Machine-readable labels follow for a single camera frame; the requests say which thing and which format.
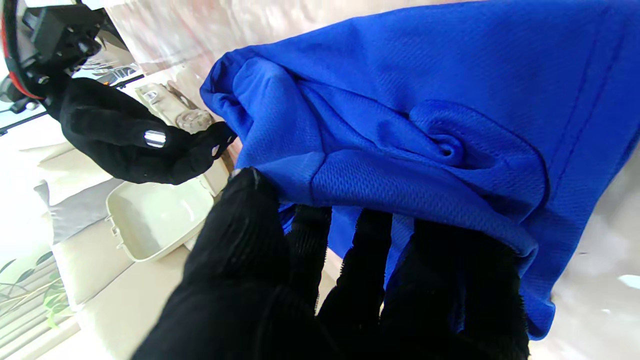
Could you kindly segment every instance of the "white couch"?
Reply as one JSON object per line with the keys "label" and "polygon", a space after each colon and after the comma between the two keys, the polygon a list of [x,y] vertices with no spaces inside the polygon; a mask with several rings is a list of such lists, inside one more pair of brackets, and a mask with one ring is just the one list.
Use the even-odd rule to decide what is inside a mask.
{"label": "white couch", "polygon": [[[70,305],[85,336],[113,359],[128,359],[158,319],[182,279],[192,243],[157,260],[134,263],[106,222],[99,222],[57,245],[58,262]],[[335,285],[342,260],[328,250],[319,304]]]}

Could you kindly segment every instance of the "green plant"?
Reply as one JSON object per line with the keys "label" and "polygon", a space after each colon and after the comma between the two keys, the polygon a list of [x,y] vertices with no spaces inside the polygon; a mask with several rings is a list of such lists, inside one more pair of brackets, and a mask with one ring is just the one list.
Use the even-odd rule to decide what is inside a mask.
{"label": "green plant", "polygon": [[[43,290],[43,305],[47,309],[47,324],[49,325],[49,327],[53,329],[58,328],[55,321],[56,318],[73,316],[73,312],[69,309],[69,301],[67,298],[67,293],[65,292],[65,287],[62,283],[62,280],[60,279],[60,273],[57,270],[49,276],[49,282],[47,284],[37,289],[29,290],[20,285],[21,282],[29,279],[36,272],[36,268],[38,265],[41,265],[42,263],[47,261],[51,256],[53,256],[53,253],[51,251],[40,256],[40,258],[38,258],[38,260],[36,261],[36,265],[34,266],[34,268],[30,268],[29,270],[23,272],[20,276],[18,276],[18,279],[13,284],[0,282],[0,287],[2,288],[2,290],[0,291],[0,319],[14,312],[21,305],[25,304],[27,300],[30,300],[34,296],[42,294]],[[5,271],[15,260],[16,259],[13,259],[7,262],[7,264],[4,264],[4,266],[0,268],[0,274]],[[18,289],[22,293],[20,295],[12,296],[12,293],[15,289]]]}

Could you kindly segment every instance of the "couch cushion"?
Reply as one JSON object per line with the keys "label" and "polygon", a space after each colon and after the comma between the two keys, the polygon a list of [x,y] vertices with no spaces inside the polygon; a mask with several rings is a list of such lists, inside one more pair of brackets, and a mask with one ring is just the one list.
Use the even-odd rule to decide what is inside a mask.
{"label": "couch cushion", "polygon": [[73,310],[78,310],[133,264],[117,245],[111,224],[98,221],[51,247]]}
{"label": "couch cushion", "polygon": [[112,178],[79,150],[71,150],[38,165],[49,184],[49,205]]}
{"label": "couch cushion", "polygon": [[80,328],[113,359],[130,358],[182,280],[188,255],[179,247],[157,261],[133,264],[76,314]]}

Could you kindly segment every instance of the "blue fabric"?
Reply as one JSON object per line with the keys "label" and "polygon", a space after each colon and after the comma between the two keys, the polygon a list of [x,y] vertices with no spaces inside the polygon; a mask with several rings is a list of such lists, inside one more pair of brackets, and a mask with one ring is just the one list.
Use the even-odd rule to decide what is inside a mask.
{"label": "blue fabric", "polygon": [[334,206],[338,255],[362,207],[397,214],[387,275],[413,217],[513,247],[539,339],[638,139],[638,24],[632,1],[407,8],[227,53],[201,94],[241,137],[238,167],[289,202]]}

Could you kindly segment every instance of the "black finger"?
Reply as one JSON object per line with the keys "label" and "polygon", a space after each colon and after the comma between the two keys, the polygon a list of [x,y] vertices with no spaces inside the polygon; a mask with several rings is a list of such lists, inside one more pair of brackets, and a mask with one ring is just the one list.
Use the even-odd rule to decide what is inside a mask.
{"label": "black finger", "polygon": [[529,337],[515,253],[501,242],[468,231],[463,251],[465,328],[461,333],[493,354],[529,356]]}
{"label": "black finger", "polygon": [[297,205],[291,231],[286,236],[291,248],[289,287],[314,313],[330,227],[331,208]]}
{"label": "black finger", "polygon": [[414,222],[410,241],[387,284],[380,318],[388,350],[397,345],[438,352],[451,336],[459,294],[455,266],[444,249],[455,231],[447,225]]}
{"label": "black finger", "polygon": [[209,213],[187,260],[193,281],[264,281],[286,286],[289,247],[275,189],[254,168],[233,178]]}
{"label": "black finger", "polygon": [[346,352],[368,347],[376,331],[384,296],[392,220],[390,213],[362,211],[353,247],[344,256],[337,285],[318,313],[318,319]]}

